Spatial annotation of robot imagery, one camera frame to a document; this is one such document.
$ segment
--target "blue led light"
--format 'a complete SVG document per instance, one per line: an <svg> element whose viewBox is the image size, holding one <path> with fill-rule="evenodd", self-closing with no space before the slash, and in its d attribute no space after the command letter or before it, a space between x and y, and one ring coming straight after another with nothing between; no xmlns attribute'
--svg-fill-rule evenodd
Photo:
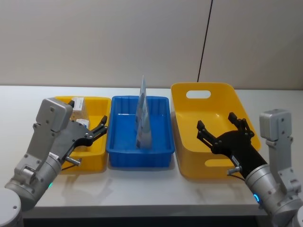
<svg viewBox="0 0 303 227"><path fill-rule="evenodd" d="M259 197L256 194L254 194L254 197L255 197L257 203L260 203L260 199L259 199Z"/></svg>

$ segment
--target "blue bin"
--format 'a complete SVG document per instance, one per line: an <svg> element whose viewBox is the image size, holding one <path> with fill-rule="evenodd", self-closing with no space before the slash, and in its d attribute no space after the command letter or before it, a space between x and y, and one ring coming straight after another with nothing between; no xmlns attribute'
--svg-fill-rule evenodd
<svg viewBox="0 0 303 227"><path fill-rule="evenodd" d="M113 167L168 167L175 151L169 100L147 96L152 149L136 148L135 115L138 96L112 98L106 150Z"/></svg>

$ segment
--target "yellow bin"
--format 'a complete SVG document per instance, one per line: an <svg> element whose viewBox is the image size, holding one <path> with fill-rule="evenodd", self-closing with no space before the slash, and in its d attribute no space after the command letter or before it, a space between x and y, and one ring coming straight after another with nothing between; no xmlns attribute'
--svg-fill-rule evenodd
<svg viewBox="0 0 303 227"><path fill-rule="evenodd" d="M65 103L69 103L74 96L61 96L55 97ZM106 115L107 123L109 122L109 111L111 106L110 98L101 97L84 97L86 109L89 115L89 129L95 128L101 121L101 118ZM90 147L77 147L72 153L71 157L78 159L81 158L81 165L67 169L65 171L102 171L107 164L107 153L105 145L107 134L96 140ZM62 168L66 168L71 164L65 162Z"/></svg>
<svg viewBox="0 0 303 227"><path fill-rule="evenodd" d="M188 91L205 91L208 98L188 98ZM197 122L202 120L215 137L237 128L228 120L234 112L246 118L255 133L251 143L256 150L260 141L232 86L224 83L177 83L171 86L171 118L180 172L190 179L226 178L227 169L234 166L224 155L213 154L197 139Z"/></svg>

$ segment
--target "basket handle hole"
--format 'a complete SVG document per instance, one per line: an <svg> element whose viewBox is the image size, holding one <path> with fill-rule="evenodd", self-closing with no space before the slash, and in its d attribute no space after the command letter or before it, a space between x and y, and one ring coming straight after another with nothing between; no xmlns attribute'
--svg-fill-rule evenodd
<svg viewBox="0 0 303 227"><path fill-rule="evenodd" d="M187 98L209 98L211 95L210 91L202 90L202 91L188 91L186 93Z"/></svg>

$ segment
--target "cable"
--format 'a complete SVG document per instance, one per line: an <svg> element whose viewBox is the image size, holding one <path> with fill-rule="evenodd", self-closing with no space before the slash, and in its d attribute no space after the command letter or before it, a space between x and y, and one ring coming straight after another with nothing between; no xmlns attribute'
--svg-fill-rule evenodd
<svg viewBox="0 0 303 227"><path fill-rule="evenodd" d="M238 178L238 179L240 179L242 181L245 181L242 177L239 177L239 176L236 176L236 175L229 174L228 176L233 176L233 177L236 177L236 178Z"/></svg>
<svg viewBox="0 0 303 227"><path fill-rule="evenodd" d="M76 166L76 165L71 165L71 166L65 167L65 168L63 168L61 171L66 170L66 169L69 169L69 168L72 168L72 167L74 167L74 166Z"/></svg>

